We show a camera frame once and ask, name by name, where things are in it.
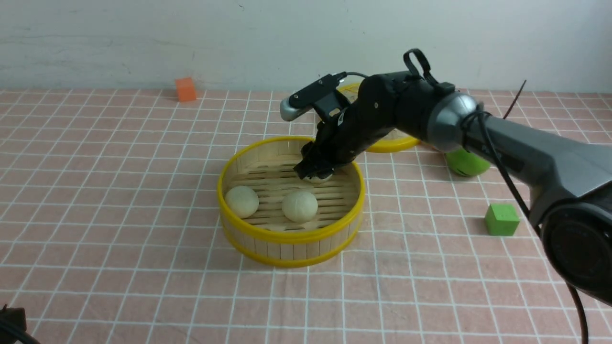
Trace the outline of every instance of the orange cube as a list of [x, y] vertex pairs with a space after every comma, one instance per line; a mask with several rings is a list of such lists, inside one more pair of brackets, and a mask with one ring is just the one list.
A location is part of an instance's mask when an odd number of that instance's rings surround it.
[[191, 78], [176, 79], [176, 94], [179, 102], [191, 102], [196, 100], [195, 85]]

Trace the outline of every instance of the yellow rim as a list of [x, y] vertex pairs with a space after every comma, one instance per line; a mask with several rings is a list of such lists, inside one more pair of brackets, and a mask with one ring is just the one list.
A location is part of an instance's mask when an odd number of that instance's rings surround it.
[[278, 267], [304, 267], [304, 266], [310, 266], [310, 265], [322, 263], [338, 255], [340, 252], [342, 252], [342, 250], [344, 250], [347, 246], [350, 245], [350, 243], [353, 241], [355, 236], [357, 236], [357, 233], [359, 232], [359, 228], [361, 227], [362, 220], [363, 220], [363, 216], [360, 216], [359, 223], [357, 224], [357, 228], [355, 228], [353, 233], [348, 237], [348, 239], [345, 242], [342, 243], [342, 245], [327, 252], [324, 255], [320, 255], [316, 258], [310, 258], [310, 259], [304, 259], [304, 260], [280, 260], [280, 259], [260, 256], [257, 253], [249, 251], [245, 249], [244, 246], [238, 244], [238, 242], [235, 240], [234, 237], [232, 237], [232, 235], [227, 230], [227, 228], [225, 228], [225, 226], [223, 226], [223, 232], [225, 233], [225, 237], [227, 238], [229, 243], [232, 244], [232, 246], [234, 246], [234, 248], [238, 250], [238, 252], [251, 258], [252, 260], [258, 261], [263, 264], [273, 265], [273, 266], [278, 266]]
[[[358, 90], [359, 90], [359, 83], [348, 84], [346, 86], [342, 86], [338, 88], [338, 91], [340, 92], [350, 91], [350, 92], [357, 93]], [[405, 138], [396, 138], [394, 140], [383, 139], [383, 140], [379, 140], [378, 142], [370, 146], [370, 148], [368, 148], [366, 151], [371, 152], [371, 153], [400, 152], [400, 151], [405, 151], [406, 149], [410, 149], [419, 143], [420, 141], [418, 139], [411, 137], [411, 136], [405, 137]]]
[[225, 215], [225, 217], [229, 220], [230, 224], [232, 224], [239, 231], [255, 239], [267, 242], [276, 242], [279, 244], [303, 244], [307, 242], [320, 241], [345, 229], [345, 227], [347, 227], [351, 223], [351, 221], [353, 221], [353, 219], [355, 219], [363, 210], [365, 201], [365, 181], [361, 170], [359, 169], [359, 166], [356, 162], [353, 162], [352, 166], [356, 170], [357, 176], [359, 177], [360, 190], [355, 206], [340, 220], [318, 230], [303, 233], [283, 233], [271, 232], [262, 228], [258, 228], [236, 216], [234, 212], [231, 211], [228, 205], [225, 203], [225, 199], [223, 197], [223, 177], [225, 176], [227, 169], [231, 166], [232, 163], [234, 163], [234, 161], [236, 161], [236, 159], [238, 159], [240, 155], [267, 143], [288, 140], [312, 141], [313, 139], [307, 136], [279, 136], [252, 144], [251, 146], [246, 147], [237, 154], [235, 154], [223, 167], [223, 170], [221, 171], [221, 175], [219, 176], [219, 180], [217, 182], [217, 201], [219, 202], [219, 208], [221, 209], [221, 213]]

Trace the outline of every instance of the wire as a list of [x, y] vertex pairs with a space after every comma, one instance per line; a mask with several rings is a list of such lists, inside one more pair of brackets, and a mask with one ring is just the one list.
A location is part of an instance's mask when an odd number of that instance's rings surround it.
[[36, 340], [24, 330], [2, 319], [0, 319], [0, 330], [10, 334], [22, 344], [40, 344], [38, 340]]
[[[487, 149], [493, 156], [493, 161], [496, 167], [498, 168], [499, 173], [501, 174], [502, 178], [504, 178], [504, 181], [506, 182], [508, 188], [510, 189], [510, 192], [512, 192], [512, 195], [516, 199], [519, 207], [523, 211], [523, 214], [525, 215], [525, 217], [529, 218], [529, 208], [527, 208], [527, 205], [525, 204], [523, 197], [521, 197], [521, 194], [518, 192], [517, 187], [514, 185], [514, 182], [512, 182], [512, 179], [510, 178], [510, 174], [508, 173], [506, 166], [501, 162], [501, 159], [499, 158], [497, 150], [495, 149], [495, 145], [493, 144], [493, 140], [491, 140], [491, 136], [489, 135], [489, 131], [487, 129], [486, 123], [487, 123], [487, 119], [491, 116], [492, 115], [486, 111], [481, 111], [481, 110], [475, 111], [471, 113], [470, 115], [466, 116], [461, 121], [461, 127], [463, 128], [463, 132], [467, 133], [468, 130], [466, 130], [467, 129], [466, 125], [471, 126], [474, 120], [478, 119], [480, 134], [482, 135], [483, 141], [487, 145]], [[535, 233], [538, 235], [538, 237], [540, 237], [540, 232], [541, 232], [540, 227], [538, 225], [535, 225], [532, 227]], [[582, 305], [582, 300], [580, 300], [580, 295], [578, 295], [578, 291], [576, 290], [576, 288], [571, 286], [569, 283], [566, 283], [566, 285], [567, 285], [567, 289], [569, 289], [570, 294], [572, 295], [572, 299], [574, 301], [574, 304], [576, 305], [576, 311], [578, 312], [578, 321], [580, 322], [580, 332], [581, 332], [582, 344], [588, 344], [589, 343], [589, 328], [588, 328], [588, 323], [586, 321], [586, 314], [584, 312], [584, 306]]]
[[356, 75], [356, 76], [362, 77], [364, 79], [368, 77], [366, 74], [361, 74], [359, 72], [347, 72], [346, 75]]

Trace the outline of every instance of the green cube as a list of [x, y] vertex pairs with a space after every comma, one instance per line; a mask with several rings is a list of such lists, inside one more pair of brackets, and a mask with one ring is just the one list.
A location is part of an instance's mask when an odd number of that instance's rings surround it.
[[491, 204], [485, 215], [487, 231], [494, 236], [513, 236], [521, 219], [512, 204]]

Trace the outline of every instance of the bamboo steamer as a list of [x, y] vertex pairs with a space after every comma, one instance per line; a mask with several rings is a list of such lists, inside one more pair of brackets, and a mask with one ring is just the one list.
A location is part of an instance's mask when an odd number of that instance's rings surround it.
[[[359, 166], [337, 170], [323, 184], [300, 180], [293, 166], [302, 160], [300, 149], [312, 139], [281, 136], [255, 143], [225, 165], [217, 184], [223, 232], [247, 257], [278, 267], [317, 264], [340, 253], [361, 225], [365, 182]], [[244, 185], [259, 197], [259, 208], [240, 219], [225, 203], [225, 193]], [[314, 194], [319, 207], [307, 223], [293, 223], [281, 210], [283, 198], [295, 190]]]
[[[346, 86], [338, 88], [348, 100], [354, 102], [357, 99], [357, 93], [359, 91], [359, 83], [348, 84]], [[378, 140], [375, 144], [370, 146], [366, 151], [372, 153], [393, 153], [400, 152], [406, 149], [410, 149], [417, 144], [419, 140], [404, 134], [403, 132], [394, 129], [387, 136]]]

